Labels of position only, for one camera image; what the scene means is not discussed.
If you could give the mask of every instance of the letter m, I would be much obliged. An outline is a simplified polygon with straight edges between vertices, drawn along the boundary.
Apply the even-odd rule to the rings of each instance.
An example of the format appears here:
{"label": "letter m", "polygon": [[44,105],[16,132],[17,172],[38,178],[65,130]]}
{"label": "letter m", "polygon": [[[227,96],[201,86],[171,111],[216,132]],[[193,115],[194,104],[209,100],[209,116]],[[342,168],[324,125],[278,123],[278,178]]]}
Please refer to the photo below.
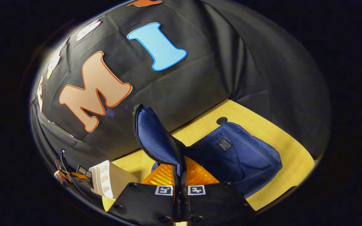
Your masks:
{"label": "letter m", "polygon": [[90,117],[84,110],[105,115],[105,110],[99,98],[101,93],[107,107],[119,104],[132,91],[129,83],[122,83],[105,65],[104,53],[98,51],[83,63],[82,78],[84,89],[66,85],[59,95],[59,103],[65,104],[72,113],[85,125],[87,132],[92,132],[99,120]]}

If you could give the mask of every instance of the wooden table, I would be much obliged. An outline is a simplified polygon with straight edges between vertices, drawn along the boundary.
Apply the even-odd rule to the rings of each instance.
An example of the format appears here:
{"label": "wooden table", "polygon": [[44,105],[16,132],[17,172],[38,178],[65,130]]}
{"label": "wooden table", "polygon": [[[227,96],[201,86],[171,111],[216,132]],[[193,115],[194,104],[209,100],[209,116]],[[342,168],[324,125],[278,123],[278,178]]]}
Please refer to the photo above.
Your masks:
{"label": "wooden table", "polygon": [[[172,135],[186,146],[190,146],[215,130],[219,126],[216,121],[220,117],[227,117],[229,122],[239,124],[251,135],[270,144],[280,153],[283,168],[272,181],[246,199],[254,210],[266,206],[292,186],[299,185],[313,170],[315,164],[311,155],[293,137],[253,111],[228,99],[174,131]],[[143,150],[138,150],[113,163],[143,180],[150,174],[155,162]],[[113,203],[114,200],[103,197],[106,210]]]}

